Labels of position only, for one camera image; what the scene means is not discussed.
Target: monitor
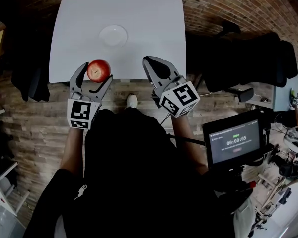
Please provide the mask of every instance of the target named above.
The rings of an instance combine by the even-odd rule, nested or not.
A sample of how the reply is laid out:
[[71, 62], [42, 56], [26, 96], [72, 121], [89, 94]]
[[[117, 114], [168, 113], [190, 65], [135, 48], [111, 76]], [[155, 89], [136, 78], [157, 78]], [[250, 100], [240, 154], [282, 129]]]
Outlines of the monitor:
[[252, 110], [203, 125], [209, 168], [233, 168], [262, 154], [261, 113]]

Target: white sneaker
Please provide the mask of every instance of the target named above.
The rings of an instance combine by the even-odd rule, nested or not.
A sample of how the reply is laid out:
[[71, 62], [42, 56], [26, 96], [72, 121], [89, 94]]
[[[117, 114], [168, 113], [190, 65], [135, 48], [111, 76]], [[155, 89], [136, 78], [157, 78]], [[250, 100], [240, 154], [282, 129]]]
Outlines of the white sneaker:
[[136, 108], [138, 104], [137, 97], [134, 94], [128, 95], [126, 108]]

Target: screen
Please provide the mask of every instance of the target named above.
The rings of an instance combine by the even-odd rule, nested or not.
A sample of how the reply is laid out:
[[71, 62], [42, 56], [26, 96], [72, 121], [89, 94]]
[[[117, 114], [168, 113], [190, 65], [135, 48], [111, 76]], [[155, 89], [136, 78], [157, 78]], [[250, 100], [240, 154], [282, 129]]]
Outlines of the screen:
[[260, 147], [258, 120], [209, 135], [213, 163], [226, 161]]

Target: white plate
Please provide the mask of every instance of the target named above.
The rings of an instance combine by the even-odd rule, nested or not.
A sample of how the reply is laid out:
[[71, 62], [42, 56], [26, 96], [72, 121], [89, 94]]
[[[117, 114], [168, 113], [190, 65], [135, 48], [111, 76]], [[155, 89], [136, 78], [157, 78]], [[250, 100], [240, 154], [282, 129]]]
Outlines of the white plate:
[[125, 45], [128, 39], [128, 34], [123, 27], [111, 25], [100, 31], [99, 39], [102, 41], [104, 48], [116, 49]]

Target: red apple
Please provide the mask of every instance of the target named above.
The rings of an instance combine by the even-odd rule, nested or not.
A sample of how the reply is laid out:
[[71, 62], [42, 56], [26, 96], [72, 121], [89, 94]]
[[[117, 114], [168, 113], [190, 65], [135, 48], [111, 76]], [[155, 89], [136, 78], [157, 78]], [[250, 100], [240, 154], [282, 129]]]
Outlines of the red apple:
[[110, 76], [110, 66], [108, 62], [97, 59], [92, 61], [87, 68], [87, 76], [96, 83], [104, 82]]

